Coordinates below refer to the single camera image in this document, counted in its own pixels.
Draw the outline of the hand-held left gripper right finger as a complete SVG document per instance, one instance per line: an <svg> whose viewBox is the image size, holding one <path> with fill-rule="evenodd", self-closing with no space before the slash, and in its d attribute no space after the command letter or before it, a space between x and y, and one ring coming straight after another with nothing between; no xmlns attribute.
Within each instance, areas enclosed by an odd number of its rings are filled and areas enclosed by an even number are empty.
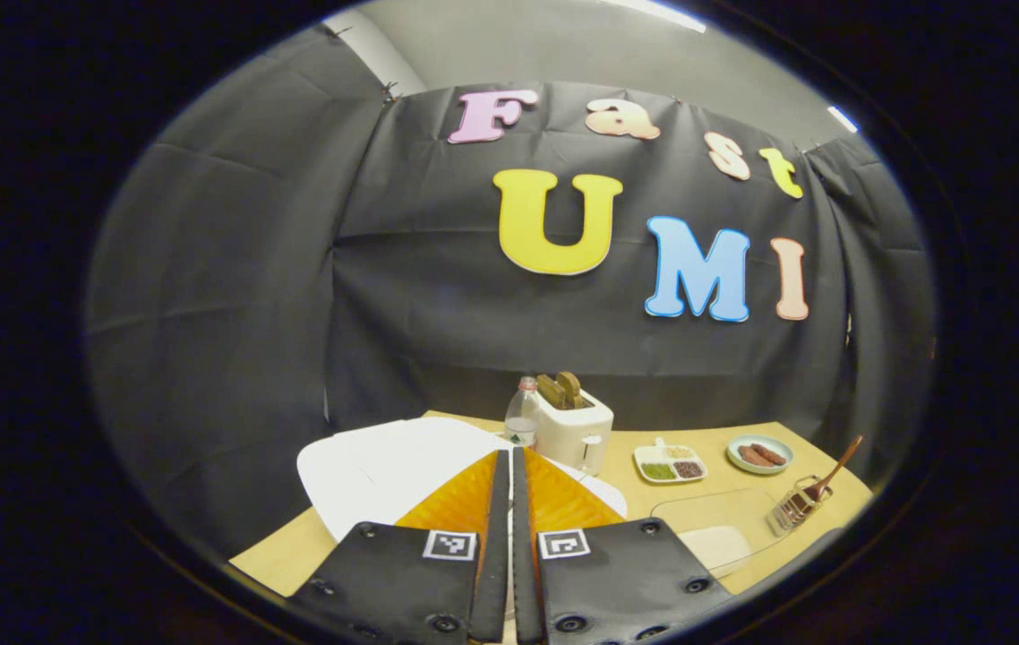
<svg viewBox="0 0 1019 645"><path fill-rule="evenodd" d="M726 611L733 596L658 518L542 530L544 459L512 453L512 568L521 644L649 644Z"/></svg>

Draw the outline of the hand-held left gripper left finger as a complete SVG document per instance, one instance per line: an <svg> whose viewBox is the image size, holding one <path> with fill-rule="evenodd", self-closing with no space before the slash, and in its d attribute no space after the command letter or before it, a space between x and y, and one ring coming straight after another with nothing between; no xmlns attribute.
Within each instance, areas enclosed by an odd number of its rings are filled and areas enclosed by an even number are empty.
<svg viewBox="0 0 1019 645"><path fill-rule="evenodd" d="M498 642L508 586L509 453L494 450L398 523L357 523L291 605L353 644Z"/></svg>

